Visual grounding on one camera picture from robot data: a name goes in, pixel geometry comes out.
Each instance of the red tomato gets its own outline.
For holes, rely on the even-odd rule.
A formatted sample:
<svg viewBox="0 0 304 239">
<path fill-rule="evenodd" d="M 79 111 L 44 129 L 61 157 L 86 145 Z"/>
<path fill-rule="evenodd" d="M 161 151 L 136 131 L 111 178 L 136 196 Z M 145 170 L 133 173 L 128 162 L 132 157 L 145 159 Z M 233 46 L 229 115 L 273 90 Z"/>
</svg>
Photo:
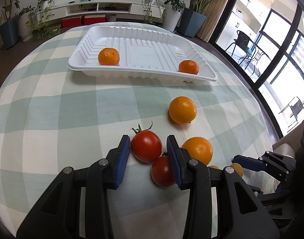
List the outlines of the red tomato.
<svg viewBox="0 0 304 239">
<path fill-rule="evenodd" d="M 133 137 L 131 150 L 140 161 L 151 163 L 161 155 L 162 142 L 152 131 L 143 130 Z"/>
<path fill-rule="evenodd" d="M 151 168 L 151 176 L 159 186 L 174 185 L 175 181 L 168 156 L 161 156 L 155 160 Z"/>
</svg>

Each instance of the white tv cabinet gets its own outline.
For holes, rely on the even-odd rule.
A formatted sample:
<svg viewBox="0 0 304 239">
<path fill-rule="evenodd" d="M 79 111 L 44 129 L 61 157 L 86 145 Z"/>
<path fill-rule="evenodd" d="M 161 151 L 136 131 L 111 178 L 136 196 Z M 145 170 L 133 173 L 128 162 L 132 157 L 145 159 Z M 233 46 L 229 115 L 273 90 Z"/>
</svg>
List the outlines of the white tv cabinet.
<svg viewBox="0 0 304 239">
<path fill-rule="evenodd" d="M 103 10 L 104 7 L 116 7 L 119 10 Z M 147 5 L 143 6 L 142 1 L 130 0 L 92 0 L 84 2 L 64 3 L 51 7 L 52 10 L 46 12 L 46 21 L 61 19 L 71 16 L 90 14 L 117 14 L 120 15 L 147 15 Z M 163 15 L 164 7 L 151 6 L 152 17 L 160 19 Z"/>
</svg>

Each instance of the tablecloth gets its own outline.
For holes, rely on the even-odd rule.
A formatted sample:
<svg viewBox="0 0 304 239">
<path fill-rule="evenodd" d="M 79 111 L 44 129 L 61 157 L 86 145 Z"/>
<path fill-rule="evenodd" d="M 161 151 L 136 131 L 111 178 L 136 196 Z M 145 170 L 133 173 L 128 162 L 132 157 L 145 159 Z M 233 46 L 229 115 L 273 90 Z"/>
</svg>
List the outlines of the tablecloth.
<svg viewBox="0 0 304 239">
<path fill-rule="evenodd" d="M 145 24 L 102 25 L 167 32 Z M 226 65 L 194 43 L 217 82 L 91 77 L 69 70 L 68 59 L 90 27 L 73 28 L 43 43 L 0 89 L 0 216 L 13 234 L 64 167 L 89 167 L 115 148 L 123 134 L 132 138 L 130 129 L 138 123 L 148 128 L 153 121 L 152 131 L 164 151 L 170 134 L 179 145 L 193 136 L 207 138 L 213 146 L 210 165 L 220 168 L 230 165 L 234 155 L 257 158 L 272 149 L 258 102 Z M 191 124 L 179 126 L 168 117 L 168 106 L 178 96 L 197 106 Z M 189 191 L 156 186 L 150 168 L 130 154 L 123 183 L 109 191 L 116 239 L 183 235 Z M 244 179 L 265 192 L 275 186 L 274 179 L 261 173 L 245 170 Z M 213 235 L 216 218 L 213 200 Z"/>
</svg>

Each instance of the curtain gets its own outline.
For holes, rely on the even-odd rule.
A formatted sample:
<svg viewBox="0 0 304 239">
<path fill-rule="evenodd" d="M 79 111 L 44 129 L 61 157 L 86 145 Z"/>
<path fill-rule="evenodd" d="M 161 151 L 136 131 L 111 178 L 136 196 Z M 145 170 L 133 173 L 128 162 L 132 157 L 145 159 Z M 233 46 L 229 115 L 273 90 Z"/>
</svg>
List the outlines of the curtain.
<svg viewBox="0 0 304 239">
<path fill-rule="evenodd" d="M 206 6 L 206 10 L 203 15 L 207 18 L 196 34 L 201 40 L 208 42 L 227 1 L 228 0 L 211 0 L 211 2 Z"/>
</svg>

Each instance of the checkered tablecloth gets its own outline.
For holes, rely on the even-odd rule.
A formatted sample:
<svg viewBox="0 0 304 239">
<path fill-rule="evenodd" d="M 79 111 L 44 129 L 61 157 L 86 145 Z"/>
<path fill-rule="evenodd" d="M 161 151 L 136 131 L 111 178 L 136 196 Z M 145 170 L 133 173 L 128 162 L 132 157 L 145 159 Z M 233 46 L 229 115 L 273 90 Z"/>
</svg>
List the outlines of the checkered tablecloth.
<svg viewBox="0 0 304 239">
<path fill-rule="evenodd" d="M 144 24 L 102 25 L 167 32 Z M 0 89 L 0 216 L 13 234 L 64 167 L 89 167 L 115 148 L 123 134 L 132 138 L 130 129 L 138 123 L 148 128 L 153 121 L 164 151 L 170 134 L 179 145 L 193 136 L 207 138 L 213 146 L 210 165 L 220 168 L 230 165 L 234 155 L 257 158 L 272 149 L 257 101 L 226 65 L 196 44 L 217 82 L 91 77 L 69 70 L 68 59 L 90 27 L 73 28 L 39 46 Z M 195 120 L 186 126 L 168 117 L 168 106 L 178 96 L 197 106 Z M 189 191 L 155 186 L 150 168 L 130 155 L 123 183 L 109 191 L 116 239 L 183 235 Z M 265 192 L 275 186 L 273 178 L 261 173 L 245 171 L 244 179 Z M 213 235 L 216 218 L 214 202 Z"/>
</svg>

